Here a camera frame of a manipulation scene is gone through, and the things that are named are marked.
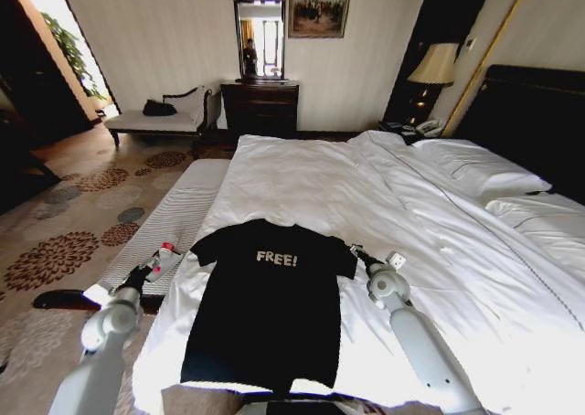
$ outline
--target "drawer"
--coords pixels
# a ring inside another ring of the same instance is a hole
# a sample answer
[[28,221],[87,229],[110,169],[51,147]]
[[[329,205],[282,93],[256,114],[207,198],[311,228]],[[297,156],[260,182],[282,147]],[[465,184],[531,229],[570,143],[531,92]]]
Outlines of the drawer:
[[256,86],[228,85],[222,88],[227,99],[246,101],[298,101],[298,88],[268,88]]
[[253,121],[240,119],[233,120],[229,129],[239,134],[261,134],[264,136],[284,136],[294,133],[296,130],[296,121],[294,119],[274,120],[271,118],[258,118]]
[[273,116],[293,116],[296,114],[296,105],[279,102],[236,101],[229,104],[229,108],[238,113],[250,113]]

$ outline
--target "floor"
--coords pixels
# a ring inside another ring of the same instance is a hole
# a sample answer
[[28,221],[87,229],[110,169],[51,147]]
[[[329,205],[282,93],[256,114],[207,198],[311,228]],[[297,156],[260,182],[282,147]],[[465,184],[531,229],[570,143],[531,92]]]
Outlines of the floor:
[[[121,134],[101,125],[36,151],[62,182],[0,217],[0,401],[2,413],[47,413],[61,380],[78,364],[80,330],[90,313],[37,310],[32,301],[53,289],[86,289],[99,278],[192,162],[189,140]],[[200,157],[230,158],[213,147]],[[116,414],[133,407],[132,364],[153,317],[124,351],[126,370]],[[222,391],[173,387],[166,414],[233,414],[240,398]],[[376,413],[437,413],[419,405]]]

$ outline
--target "white duvet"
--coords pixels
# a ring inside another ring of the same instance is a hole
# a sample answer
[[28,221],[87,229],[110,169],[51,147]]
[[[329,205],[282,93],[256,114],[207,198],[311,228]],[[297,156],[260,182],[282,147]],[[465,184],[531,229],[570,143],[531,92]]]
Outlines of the white duvet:
[[[379,259],[398,250],[408,259],[401,272],[412,301],[435,322],[487,409],[582,412],[582,286],[528,239],[459,195],[396,136],[367,132],[347,143],[243,136],[198,238],[253,218],[360,243]],[[157,412],[161,389],[179,383],[212,270],[197,259],[179,267],[134,365],[138,408]],[[353,281],[338,278],[342,328],[333,391],[389,407],[409,400],[432,404],[387,313],[368,299],[366,282],[361,263]],[[296,380],[292,390],[331,391],[306,380]]]

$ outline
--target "dresser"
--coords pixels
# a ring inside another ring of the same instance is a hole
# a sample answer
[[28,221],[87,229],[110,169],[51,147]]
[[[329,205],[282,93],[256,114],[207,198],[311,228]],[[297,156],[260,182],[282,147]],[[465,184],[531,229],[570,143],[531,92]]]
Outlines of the dresser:
[[231,132],[286,136],[296,131],[299,83],[227,82],[221,85]]

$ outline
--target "potted plant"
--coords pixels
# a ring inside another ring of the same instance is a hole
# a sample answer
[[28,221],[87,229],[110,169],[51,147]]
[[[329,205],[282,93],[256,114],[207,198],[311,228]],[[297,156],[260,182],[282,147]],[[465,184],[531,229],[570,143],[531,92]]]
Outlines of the potted plant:
[[67,29],[63,28],[57,19],[51,17],[47,13],[41,13],[45,22],[47,23],[48,29],[55,40],[57,40],[58,46],[63,51],[67,62],[73,69],[75,76],[80,81],[81,87],[85,90],[85,94],[91,98],[91,102],[96,111],[103,109],[110,104],[111,99],[104,97],[98,92],[98,87],[93,81],[93,76],[87,71],[85,62],[81,58],[81,52],[77,48],[77,38],[73,36]]

